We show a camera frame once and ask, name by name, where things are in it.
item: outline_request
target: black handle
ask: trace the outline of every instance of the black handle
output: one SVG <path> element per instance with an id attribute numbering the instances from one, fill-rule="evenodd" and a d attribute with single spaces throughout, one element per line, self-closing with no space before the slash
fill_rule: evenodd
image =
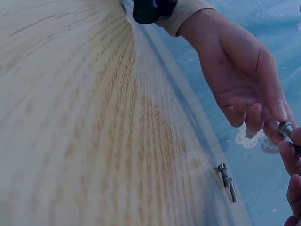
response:
<path id="1" fill-rule="evenodd" d="M 299 156 L 301 157 L 301 147 L 300 146 L 297 146 L 293 143 L 293 147 L 295 149 L 295 151 L 299 154 Z"/>
<path id="2" fill-rule="evenodd" d="M 139 24 L 152 24 L 160 16 L 170 17 L 177 0 L 133 0 L 133 18 Z"/>

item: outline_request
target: light wood surface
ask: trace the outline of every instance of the light wood surface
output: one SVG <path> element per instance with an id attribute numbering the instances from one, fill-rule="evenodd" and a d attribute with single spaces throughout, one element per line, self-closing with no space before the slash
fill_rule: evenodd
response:
<path id="1" fill-rule="evenodd" d="M 1 226 L 250 225 L 118 1 L 0 6 Z"/>

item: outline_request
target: metal bolt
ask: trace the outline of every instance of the metal bolt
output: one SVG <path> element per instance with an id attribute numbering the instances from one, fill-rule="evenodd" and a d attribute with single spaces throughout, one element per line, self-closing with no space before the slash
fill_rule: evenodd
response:
<path id="1" fill-rule="evenodd" d="M 238 202 L 236 190 L 235 190 L 235 187 L 234 187 L 234 179 L 229 178 L 229 183 L 230 183 L 230 192 L 231 192 L 231 196 L 232 196 L 232 201 L 233 202 Z"/>
<path id="2" fill-rule="evenodd" d="M 227 174 L 227 167 L 226 164 L 222 163 L 220 165 L 218 165 L 218 171 L 221 173 L 222 175 L 222 180 L 224 182 L 224 187 L 228 188 L 230 187 L 230 183 L 229 183 L 229 178 L 228 178 L 228 174 Z"/>
<path id="3" fill-rule="evenodd" d="M 292 131 L 293 131 L 293 125 L 290 122 L 282 122 L 279 124 L 279 132 L 284 137 L 290 137 Z"/>
<path id="4" fill-rule="evenodd" d="M 290 122 L 287 121 L 287 122 L 280 123 L 278 129 L 282 136 L 289 137 L 291 139 L 291 133 L 293 132 L 293 125 Z M 293 147 L 301 157 L 301 147 L 295 145 L 294 143 L 293 143 Z"/>

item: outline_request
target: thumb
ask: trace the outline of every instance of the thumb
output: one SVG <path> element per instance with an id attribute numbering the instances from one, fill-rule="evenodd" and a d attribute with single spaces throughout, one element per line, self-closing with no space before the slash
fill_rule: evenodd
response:
<path id="1" fill-rule="evenodd" d="M 294 216 L 290 216 L 284 226 L 296 226 L 298 223 L 298 219 Z"/>
<path id="2" fill-rule="evenodd" d="M 277 63 L 265 47 L 258 53 L 256 74 L 262 82 L 262 92 L 273 118 L 279 122 L 288 120 L 288 104 L 278 75 Z"/>

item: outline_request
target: wrist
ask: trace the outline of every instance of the wrist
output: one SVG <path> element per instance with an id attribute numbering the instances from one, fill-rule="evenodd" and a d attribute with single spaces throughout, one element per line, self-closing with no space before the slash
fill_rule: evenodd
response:
<path id="1" fill-rule="evenodd" d="M 218 35 L 221 20 L 225 20 L 225 17 L 214 9 L 205 8 L 190 16 L 179 28 L 178 34 L 197 48 L 206 39 Z"/>

